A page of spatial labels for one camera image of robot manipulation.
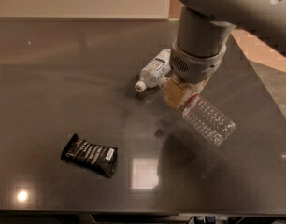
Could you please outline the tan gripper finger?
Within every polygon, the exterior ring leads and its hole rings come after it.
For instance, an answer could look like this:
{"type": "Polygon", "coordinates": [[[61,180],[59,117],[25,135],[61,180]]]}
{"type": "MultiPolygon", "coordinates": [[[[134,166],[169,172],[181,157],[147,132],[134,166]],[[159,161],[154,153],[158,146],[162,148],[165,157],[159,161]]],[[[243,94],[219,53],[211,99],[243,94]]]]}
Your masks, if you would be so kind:
{"type": "Polygon", "coordinates": [[[169,78],[165,87],[166,104],[174,111],[197,91],[189,83],[182,82],[179,79],[169,78]]]}

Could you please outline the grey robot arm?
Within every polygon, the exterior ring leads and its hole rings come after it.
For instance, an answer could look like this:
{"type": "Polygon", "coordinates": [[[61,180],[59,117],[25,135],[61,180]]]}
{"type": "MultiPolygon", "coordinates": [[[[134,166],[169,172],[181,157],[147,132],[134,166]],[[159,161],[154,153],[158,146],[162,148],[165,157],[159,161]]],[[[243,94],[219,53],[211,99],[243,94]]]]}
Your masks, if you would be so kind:
{"type": "Polygon", "coordinates": [[[179,0],[166,103],[174,110],[189,91],[201,91],[221,64],[226,42],[243,29],[286,57],[286,0],[179,0]]]}

